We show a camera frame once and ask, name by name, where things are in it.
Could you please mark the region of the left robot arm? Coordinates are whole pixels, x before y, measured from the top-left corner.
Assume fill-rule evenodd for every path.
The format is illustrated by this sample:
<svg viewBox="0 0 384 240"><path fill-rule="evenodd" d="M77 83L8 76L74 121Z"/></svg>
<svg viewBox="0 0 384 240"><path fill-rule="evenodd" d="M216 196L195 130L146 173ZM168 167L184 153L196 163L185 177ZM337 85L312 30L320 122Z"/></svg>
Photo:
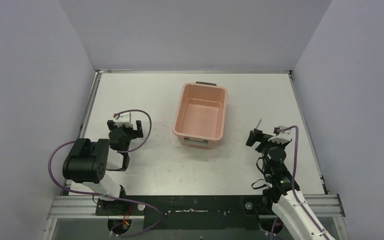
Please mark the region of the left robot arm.
<svg viewBox="0 0 384 240"><path fill-rule="evenodd" d="M143 138L142 122L137 120L136 128L130 121L108 120L108 138L91 141L78 138L62 165L66 180L88 187L99 198L109 201L108 208L117 216L128 210L125 189L116 183L108 172L125 172L130 163L130 143Z"/></svg>

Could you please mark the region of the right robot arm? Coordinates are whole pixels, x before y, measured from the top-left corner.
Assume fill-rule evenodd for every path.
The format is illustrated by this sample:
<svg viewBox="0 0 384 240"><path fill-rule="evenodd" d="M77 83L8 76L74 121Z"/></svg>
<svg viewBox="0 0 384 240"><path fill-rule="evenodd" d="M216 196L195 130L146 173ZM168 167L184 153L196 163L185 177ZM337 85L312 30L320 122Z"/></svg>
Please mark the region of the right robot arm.
<svg viewBox="0 0 384 240"><path fill-rule="evenodd" d="M265 185L262 186L262 209L267 214L275 214L295 240L332 240L333 236L322 225L310 208L299 184L296 182L298 147L294 147L293 168L288 170L286 147L293 142L298 144L299 129L278 126L273 134L263 133L255 128L249 132L246 145L259 145L255 150L261 154L257 164Z"/></svg>

